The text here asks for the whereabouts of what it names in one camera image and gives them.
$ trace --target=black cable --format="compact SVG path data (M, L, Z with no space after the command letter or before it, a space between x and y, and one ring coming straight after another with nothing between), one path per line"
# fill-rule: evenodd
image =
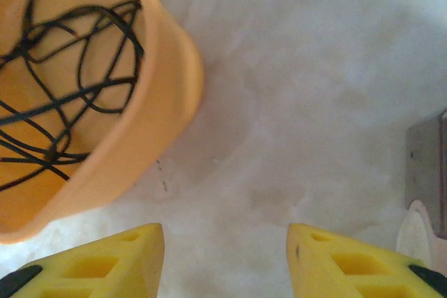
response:
M39 174L47 170L55 173L64 180L68 180L69 176L62 172L60 169L56 168L56 166L81 163L89 155L89 153L67 152L72 142L73 128L88 110L94 110L102 114L121 114L124 111L132 96L133 90L135 89L135 85L138 80L141 59L144 54L144 50L132 30L137 12L141 9L139 0L121 1L109 8L96 4L78 6L66 11L65 13L62 13L52 20L46 20L39 23L34 23L34 4L35 0L28 0L22 18L21 39L15 44L14 48L8 54L0 55L0 70L12 61L23 59L23 62L25 63L31 78L33 78L34 82L47 96L50 102L27 111L17 111L6 102L0 100L0 107L12 114L10 116L0 118L0 127L17 122L24 122L44 135L49 140L50 146L48 148L36 147L33 144L26 143L14 138L10 133L0 130L0 146L7 148L11 152L19 156L0 157L1 164L40 165L37 170L34 170L33 172L26 174L23 177L20 177L13 181L9 181L4 185L0 185L0 192L29 181L30 179L37 177ZM77 20L81 17L86 16L97 16L97 19L91 27L90 31L85 32L79 36L74 29L70 28L70 23L73 20ZM101 32L109 29L110 27L117 27L119 30L121 30L123 33L123 37L110 63L110 66L103 76L103 81L85 87L82 84L82 66L85 61L87 50L89 49L89 45L95 36L99 35ZM73 38L68 42L60 45L59 47L55 47L46 55L40 56L39 58L33 57L31 55L32 50L35 47L38 47L39 44L43 40L45 40L48 34L55 29L65 31ZM125 44L128 40L132 43L135 54L132 74L129 77L112 79L112 74L115 71L115 67L122 52L124 51ZM50 60L52 57L55 57L58 54L66 51L68 48L77 45L78 43L84 43L75 74L78 90L76 92L71 92L69 94L66 94L65 96L57 98L45 85L44 81L40 79L38 73L33 67L33 64L42 64ZM129 86L128 93L122 107L105 108L95 105L95 100L99 97L104 89L122 85ZM73 117L68 118L62 107L65 104L78 99L82 99L85 102L85 105L82 106ZM55 111L57 113L63 125L62 130L56 136L53 136L41 125L31 120L31 118L33 117L37 117L51 111ZM61 146L61 149L58 149L59 144L63 139L65 139L64 144Z

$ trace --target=tangled wire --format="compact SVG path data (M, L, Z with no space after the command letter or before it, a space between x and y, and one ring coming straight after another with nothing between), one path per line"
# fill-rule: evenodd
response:
M27 70L29 71L29 75L48 97L49 103L30 110L17 111L5 101L0 100L0 107L11 113L11 115L0 118L0 127L18 122L24 122L33 127L36 131L43 134L50 141L50 145L47 148L35 147L32 144L19 141L0 129L0 146L9 149L19 156L0 157L0 163L33 164L38 166L38 168L33 172L0 185L0 192L29 181L46 170L55 173L64 180L68 180L69 176L62 172L58 166L80 163L89 155L88 152L68 152L72 142L73 127L75 127L75 125L88 110L94 110L104 114L121 114L125 110L138 80L141 59L144 54L144 50L132 30L137 12L141 9L139 0L122 1L109 8L100 5L79 6L68 10L52 20L37 23L34 22L34 6L35 0L28 0L22 18L22 31L20 39L8 54L0 55L0 82L1 70L3 67L13 61L23 61L27 67ZM94 21L91 29L87 33L79 36L74 29L69 27L69 24L73 22L73 20L78 20L81 17L90 17L92 15L96 16L96 21ZM94 36L99 35L101 32L104 32L110 27L117 27L123 33L123 37L120 40L117 51L112 58L110 65L108 66L108 69L103 77L103 81L97 84L84 86L82 84L82 69L90 42ZM39 58L33 57L30 52L32 52L34 48L37 48L50 32L57 29L65 31L73 38L62 46L56 47ZM128 77L112 79L111 76L115 66L117 65L124 46L128 40L131 41L133 45L135 55L133 73ZM78 90L57 98L39 78L39 75L34 70L34 66L37 64L43 64L52 57L57 56L59 53L62 53L68 48L80 43L83 43L83 46L76 70ZM126 100L120 108L104 108L95 105L95 100L103 90L122 85L127 85L129 90L127 91ZM62 110L62 107L65 104L80 99L82 99L85 104L73 117L69 118ZM63 128L61 129L60 133L55 136L50 134L49 131L45 130L41 125L31 119L53 111L56 111L60 121L63 124Z

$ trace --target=plastic container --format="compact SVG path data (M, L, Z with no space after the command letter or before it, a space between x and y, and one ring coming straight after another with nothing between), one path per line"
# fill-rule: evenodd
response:
M22 17L26 1L0 0L2 54L8 52L20 36L18 18ZM36 17L45 18L80 4L113 4L121 0L39 1L45 5L36 7ZM113 201L137 180L193 117L203 90L199 53L159 0L140 2L142 11L134 30L145 55L126 110L118 119L85 117L72 145L92 153L81 164L64 168L70 176L67 182L48 172L0 193L0 243L26 239L56 218ZM108 45L96 44L96 55L106 53ZM65 80L57 74L78 57L79 50L74 49L40 68L47 85L56 94L75 91L73 79L67 77ZM43 97L30 89L29 79L23 75L23 65L16 63L0 72L0 99L13 101L21 110L42 105ZM92 69L104 66L100 57L87 65ZM101 103L113 105L114 99L115 94L105 95ZM0 117L5 115L8 113L0 108ZM42 116L38 121L49 129L60 127L53 117L53 114L46 114L46 119ZM17 126L5 126L4 131L17 131L11 127ZM24 139L35 136L26 126L18 133ZM0 157L4 151L0 147ZM11 167L0 163L0 184L15 173Z

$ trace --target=black cord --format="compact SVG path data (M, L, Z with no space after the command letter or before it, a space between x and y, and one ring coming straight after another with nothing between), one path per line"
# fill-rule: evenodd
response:
M144 54L144 50L132 30L136 15L141 9L139 0L121 1L110 8L96 4L78 6L68 10L65 13L62 13L52 20L46 20L39 23L34 23L33 20L34 4L35 0L28 0L22 18L21 39L15 44L14 48L8 54L0 55L0 70L12 61L23 59L30 76L39 86L40 90L47 96L50 102L27 111L17 111L6 102L0 100L0 107L11 113L9 116L0 118L0 127L24 122L44 135L48 139L50 145L48 148L36 147L33 144L20 141L14 138L10 133L0 129L0 146L7 148L19 156L0 157L0 164L32 164L40 166L38 169L29 174L26 174L16 180L9 181L4 185L0 185L0 192L29 181L44 171L51 171L63 180L68 180L69 176L56 166L81 163L89 155L89 153L67 152L72 142L73 128L88 110L94 110L103 114L121 114L125 110L135 89L135 85L138 80L138 73L140 71L141 59ZM79 36L74 29L70 28L70 23L73 20L86 16L97 16L97 19L87 33ZM123 34L117 51L105 75L103 76L103 81L97 84L84 86L82 84L82 74L84 73L83 64L87 50L89 49L91 41L101 32L104 32L110 27L117 27ZM47 35L55 29L65 31L73 38L59 47L55 47L46 55L40 56L39 58L33 57L31 55L33 49L38 47L39 44L45 40ZM132 43L135 54L132 74L128 77L112 79L112 74L115 71L116 65L128 40ZM57 98L45 85L44 81L40 79L38 73L34 70L34 65L42 64L50 60L52 57L66 51L68 48L77 45L78 43L83 43L82 52L75 74L78 91L71 92L65 96ZM95 100L99 97L103 90L122 85L129 86L129 90L122 107L105 108L95 104ZM65 104L79 99L82 99L85 104L73 117L71 117L71 119L68 118L62 107ZM55 136L53 136L49 131L45 130L41 125L31 120L33 117L41 116L42 114L51 111L55 111L57 113L63 125L62 130Z

